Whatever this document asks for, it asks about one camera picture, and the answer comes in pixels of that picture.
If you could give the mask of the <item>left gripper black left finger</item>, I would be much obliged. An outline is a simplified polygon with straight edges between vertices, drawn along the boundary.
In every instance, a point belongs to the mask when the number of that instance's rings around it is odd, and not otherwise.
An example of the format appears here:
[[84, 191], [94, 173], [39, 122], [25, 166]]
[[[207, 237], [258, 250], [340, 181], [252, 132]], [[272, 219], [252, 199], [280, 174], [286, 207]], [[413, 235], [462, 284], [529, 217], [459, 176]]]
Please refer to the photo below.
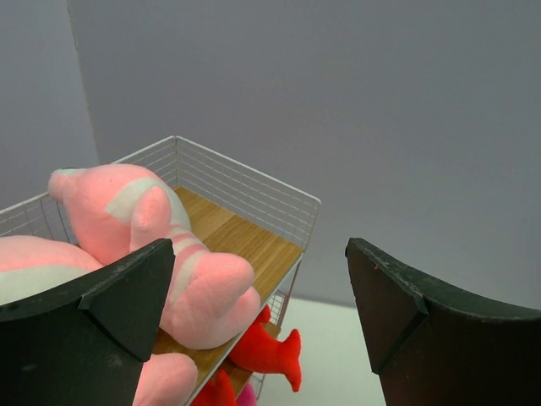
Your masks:
[[134, 405], [164, 305], [153, 243], [45, 292], [1, 303], [4, 405]]

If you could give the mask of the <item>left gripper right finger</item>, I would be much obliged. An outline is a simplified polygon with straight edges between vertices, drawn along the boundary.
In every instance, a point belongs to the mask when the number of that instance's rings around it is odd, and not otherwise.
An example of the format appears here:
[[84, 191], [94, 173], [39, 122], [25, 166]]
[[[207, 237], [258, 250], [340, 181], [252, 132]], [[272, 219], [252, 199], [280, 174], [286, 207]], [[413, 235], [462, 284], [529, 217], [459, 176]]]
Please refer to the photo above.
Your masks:
[[349, 239], [345, 256], [387, 404], [539, 404], [538, 310], [458, 288], [365, 239]]

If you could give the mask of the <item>pink frog plush striped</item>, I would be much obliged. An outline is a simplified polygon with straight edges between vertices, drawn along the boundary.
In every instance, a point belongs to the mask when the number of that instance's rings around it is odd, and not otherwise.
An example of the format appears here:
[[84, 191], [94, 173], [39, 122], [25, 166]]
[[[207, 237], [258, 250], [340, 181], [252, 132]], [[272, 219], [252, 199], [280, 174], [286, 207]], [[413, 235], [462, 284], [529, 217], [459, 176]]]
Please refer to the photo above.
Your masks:
[[[55, 288], [102, 267], [81, 248], [31, 235], [1, 238], [1, 303], [12, 303]], [[181, 405], [197, 381], [186, 355], [152, 354], [143, 363], [134, 405]]]

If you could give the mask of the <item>red whale plush back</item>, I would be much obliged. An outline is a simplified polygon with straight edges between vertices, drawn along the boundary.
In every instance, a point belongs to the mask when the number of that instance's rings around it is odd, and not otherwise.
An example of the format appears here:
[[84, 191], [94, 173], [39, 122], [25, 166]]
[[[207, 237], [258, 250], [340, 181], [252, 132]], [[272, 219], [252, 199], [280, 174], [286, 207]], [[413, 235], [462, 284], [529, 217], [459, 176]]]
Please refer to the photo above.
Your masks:
[[237, 406], [236, 395], [224, 370], [218, 370], [215, 379], [206, 382], [191, 406]]

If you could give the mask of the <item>red shark plush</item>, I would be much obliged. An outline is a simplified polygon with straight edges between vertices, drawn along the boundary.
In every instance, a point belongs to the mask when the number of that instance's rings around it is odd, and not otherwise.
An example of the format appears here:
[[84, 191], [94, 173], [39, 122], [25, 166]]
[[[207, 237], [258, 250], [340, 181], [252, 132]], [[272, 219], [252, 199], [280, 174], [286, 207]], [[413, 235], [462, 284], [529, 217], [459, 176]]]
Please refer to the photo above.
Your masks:
[[265, 330], [270, 321], [271, 309], [266, 305], [235, 344], [228, 358], [245, 370], [284, 375], [292, 391], [299, 392], [302, 384], [300, 331], [294, 328], [284, 341], [279, 341]]

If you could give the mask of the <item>boy doll pink hat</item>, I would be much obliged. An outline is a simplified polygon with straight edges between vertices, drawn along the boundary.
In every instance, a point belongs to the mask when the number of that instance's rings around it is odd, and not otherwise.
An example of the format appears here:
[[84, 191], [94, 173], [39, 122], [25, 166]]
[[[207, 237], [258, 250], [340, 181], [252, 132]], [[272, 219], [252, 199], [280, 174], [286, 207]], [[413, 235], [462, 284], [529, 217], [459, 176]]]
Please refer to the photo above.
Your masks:
[[237, 406], [257, 406], [257, 393], [250, 382], [247, 382], [238, 394]]

